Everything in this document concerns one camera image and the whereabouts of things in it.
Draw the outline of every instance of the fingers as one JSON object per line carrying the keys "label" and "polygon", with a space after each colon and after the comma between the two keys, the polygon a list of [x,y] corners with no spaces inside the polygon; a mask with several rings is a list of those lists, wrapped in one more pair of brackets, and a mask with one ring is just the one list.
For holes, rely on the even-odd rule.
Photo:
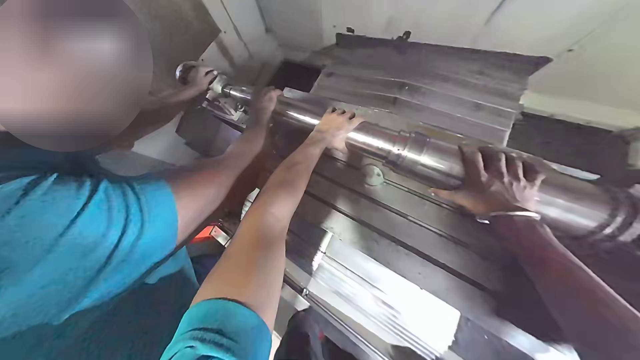
{"label": "fingers", "polygon": [[481,153],[475,147],[461,145],[458,147],[465,167],[465,179],[470,184],[482,181],[486,177],[484,161]]}
{"label": "fingers", "polygon": [[505,179],[507,177],[507,161],[504,152],[491,146],[482,146],[478,148],[482,154],[484,163],[484,171],[487,174]]}
{"label": "fingers", "polygon": [[514,154],[506,154],[507,174],[516,181],[524,181],[522,160]]}
{"label": "fingers", "polygon": [[534,183],[536,186],[539,186],[546,177],[538,166],[530,161],[522,162],[522,172],[524,179],[530,183]]}

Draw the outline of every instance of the wrist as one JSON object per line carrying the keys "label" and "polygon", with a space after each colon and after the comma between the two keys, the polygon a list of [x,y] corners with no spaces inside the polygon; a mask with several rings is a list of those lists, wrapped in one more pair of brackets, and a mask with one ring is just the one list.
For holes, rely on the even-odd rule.
{"label": "wrist", "polygon": [[317,144],[321,147],[327,147],[331,144],[332,138],[322,131],[312,131],[307,137],[307,141]]}

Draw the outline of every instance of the white enclosure panel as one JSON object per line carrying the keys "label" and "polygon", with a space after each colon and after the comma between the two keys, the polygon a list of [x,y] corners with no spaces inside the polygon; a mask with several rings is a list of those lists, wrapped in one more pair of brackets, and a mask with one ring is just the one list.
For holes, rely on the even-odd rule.
{"label": "white enclosure panel", "polygon": [[321,0],[324,44],[350,26],[356,34],[470,47],[500,0]]}
{"label": "white enclosure panel", "polygon": [[629,0],[505,0],[472,47],[555,58]]}
{"label": "white enclosure panel", "polygon": [[628,4],[572,52],[533,75],[529,90],[640,111],[638,19],[640,2]]}

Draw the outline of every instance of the metal shaft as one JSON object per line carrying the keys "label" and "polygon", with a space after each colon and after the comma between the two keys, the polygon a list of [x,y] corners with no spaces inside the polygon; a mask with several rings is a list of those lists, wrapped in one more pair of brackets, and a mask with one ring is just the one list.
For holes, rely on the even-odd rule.
{"label": "metal shaft", "polygon": [[[246,103],[251,88],[226,86],[222,94]],[[323,114],[324,109],[281,96],[274,119],[312,130]],[[419,132],[363,122],[349,134],[347,147],[430,186],[455,189],[463,179],[458,146]],[[602,188],[555,170],[541,185],[536,211],[557,234],[585,241],[632,243],[640,236],[639,200],[630,192]]]}

